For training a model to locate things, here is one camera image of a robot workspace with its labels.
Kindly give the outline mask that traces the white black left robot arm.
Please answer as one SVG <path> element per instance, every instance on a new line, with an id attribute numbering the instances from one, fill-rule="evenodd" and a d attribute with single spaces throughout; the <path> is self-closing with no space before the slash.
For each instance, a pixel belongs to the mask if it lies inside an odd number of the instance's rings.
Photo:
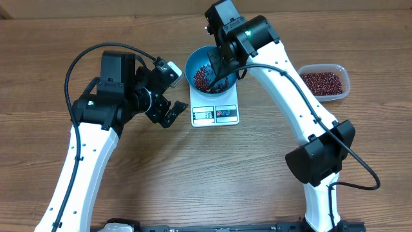
<path id="1" fill-rule="evenodd" d="M 164 96 L 183 72 L 157 57 L 149 69 L 141 56 L 105 51 L 100 76 L 71 106 L 70 143 L 47 211 L 36 231 L 90 231 L 99 186 L 123 128 L 137 114 L 168 128 L 187 107 Z"/>

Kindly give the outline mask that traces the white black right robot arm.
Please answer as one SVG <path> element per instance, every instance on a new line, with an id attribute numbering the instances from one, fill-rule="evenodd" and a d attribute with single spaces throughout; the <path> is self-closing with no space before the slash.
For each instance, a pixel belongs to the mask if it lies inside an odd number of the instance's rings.
<path id="1" fill-rule="evenodd" d="M 290 171 L 304 184 L 304 219 L 314 231 L 335 231 L 341 221 L 332 184 L 355 136 L 350 121 L 337 119 L 315 98 L 290 62 L 268 19 L 246 20 L 232 1 L 218 1 L 206 12 L 216 47 L 208 52 L 219 81 L 240 70 L 255 77 L 289 123 L 298 147 L 286 154 Z"/>

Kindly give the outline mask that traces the blue bowl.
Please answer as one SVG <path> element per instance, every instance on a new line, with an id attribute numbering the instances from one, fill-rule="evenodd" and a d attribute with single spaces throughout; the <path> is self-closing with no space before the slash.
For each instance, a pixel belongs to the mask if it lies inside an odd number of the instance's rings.
<path id="1" fill-rule="evenodd" d="M 208 90 L 207 88 L 215 80 L 216 75 L 208 52 L 216 49 L 216 46 L 204 46 L 194 51 L 188 58 L 185 65 L 185 74 L 187 81 L 194 90 L 206 97 L 217 97 L 229 91 L 236 85 L 236 75 L 234 73 L 220 79 L 215 85 Z"/>

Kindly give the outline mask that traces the red beans in bowl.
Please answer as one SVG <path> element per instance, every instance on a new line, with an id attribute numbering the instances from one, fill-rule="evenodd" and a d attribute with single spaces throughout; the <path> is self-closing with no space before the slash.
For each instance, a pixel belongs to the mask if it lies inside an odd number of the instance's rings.
<path id="1" fill-rule="evenodd" d="M 193 83 L 197 90 L 203 93 L 221 93 L 224 92 L 229 86 L 228 77 L 223 79 L 223 82 L 216 83 L 212 88 L 209 88 L 210 83 L 215 79 L 213 69 L 211 65 L 202 65 L 195 72 L 193 77 Z"/>

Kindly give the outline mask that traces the white digital kitchen scale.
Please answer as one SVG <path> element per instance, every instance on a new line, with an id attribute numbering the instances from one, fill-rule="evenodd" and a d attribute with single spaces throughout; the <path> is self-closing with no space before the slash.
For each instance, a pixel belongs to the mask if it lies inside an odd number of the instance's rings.
<path id="1" fill-rule="evenodd" d="M 195 128 L 233 126 L 239 124 L 239 106 L 236 84 L 218 94 L 190 89 L 191 124 Z"/>

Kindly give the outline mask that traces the red beans in container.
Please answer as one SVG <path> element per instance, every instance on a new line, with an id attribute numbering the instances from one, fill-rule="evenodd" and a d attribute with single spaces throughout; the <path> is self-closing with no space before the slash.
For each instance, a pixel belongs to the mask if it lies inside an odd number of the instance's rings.
<path id="1" fill-rule="evenodd" d="M 300 77 L 314 96 L 338 95 L 343 93 L 339 76 L 332 72 L 302 73 Z"/>

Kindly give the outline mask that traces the clear plastic container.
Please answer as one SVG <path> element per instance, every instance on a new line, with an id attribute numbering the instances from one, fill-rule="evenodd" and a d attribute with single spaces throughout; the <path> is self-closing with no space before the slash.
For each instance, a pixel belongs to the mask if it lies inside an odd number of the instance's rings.
<path id="1" fill-rule="evenodd" d="M 339 64 L 309 64 L 297 72 L 319 102 L 343 99 L 350 92 L 348 72 Z"/>

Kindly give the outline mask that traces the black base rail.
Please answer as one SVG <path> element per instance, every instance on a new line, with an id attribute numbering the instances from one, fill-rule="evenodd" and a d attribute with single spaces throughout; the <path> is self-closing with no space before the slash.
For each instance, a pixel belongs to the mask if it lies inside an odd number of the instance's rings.
<path id="1" fill-rule="evenodd" d="M 297 222 L 278 222 L 267 225 L 240 225 L 240 226 L 189 226 L 170 227 L 141 226 L 139 221 L 124 218 L 111 218 L 103 227 L 91 228 L 90 231 L 98 232 L 304 232 L 314 231 L 305 220 Z"/>

